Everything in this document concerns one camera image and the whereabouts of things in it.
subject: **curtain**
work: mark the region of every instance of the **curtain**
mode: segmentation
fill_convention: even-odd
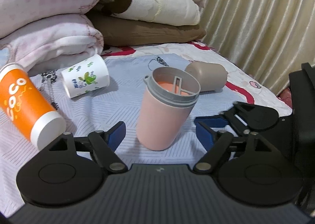
[[[206,0],[204,43],[279,94],[315,64],[315,0]]]

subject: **gray lid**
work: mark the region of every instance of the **gray lid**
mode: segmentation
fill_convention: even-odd
[[[151,76],[145,77],[144,81],[149,92],[156,99],[177,108],[193,106],[197,102],[200,92],[200,84],[192,75],[171,67],[155,69]],[[173,84],[173,91],[167,91],[158,82]],[[177,93],[174,91],[176,85],[179,87]],[[181,95],[181,92],[185,92],[188,95]]]

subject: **pink tumbler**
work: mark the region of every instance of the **pink tumbler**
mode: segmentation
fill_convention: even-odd
[[[144,92],[136,134],[151,150],[164,150],[175,140],[200,92],[199,82],[185,71],[160,67],[144,79]]]

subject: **gray cup rim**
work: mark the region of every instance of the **gray cup rim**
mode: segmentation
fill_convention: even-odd
[[[180,95],[175,94],[173,92],[169,92],[165,90],[163,87],[161,87],[157,81],[154,79],[154,75],[156,73],[170,73],[171,76],[178,76],[183,79],[190,79],[191,82],[194,82],[195,84],[192,85],[192,87],[196,87],[197,90],[189,90],[193,94],[191,95]],[[173,107],[179,107],[179,108],[186,108],[194,106],[195,103],[198,100],[199,93],[201,90],[199,82],[189,73],[186,71],[176,69],[173,67],[160,67],[155,70],[153,70],[152,74],[150,76],[144,77],[144,82],[147,85],[148,91],[152,94],[153,97],[155,97],[157,100],[161,101],[162,103],[165,103],[169,106]]]

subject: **cup handle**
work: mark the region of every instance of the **cup handle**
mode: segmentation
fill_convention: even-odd
[[[145,84],[148,83],[148,79],[149,79],[149,76],[145,76],[145,77],[144,77],[143,81],[144,81]]]

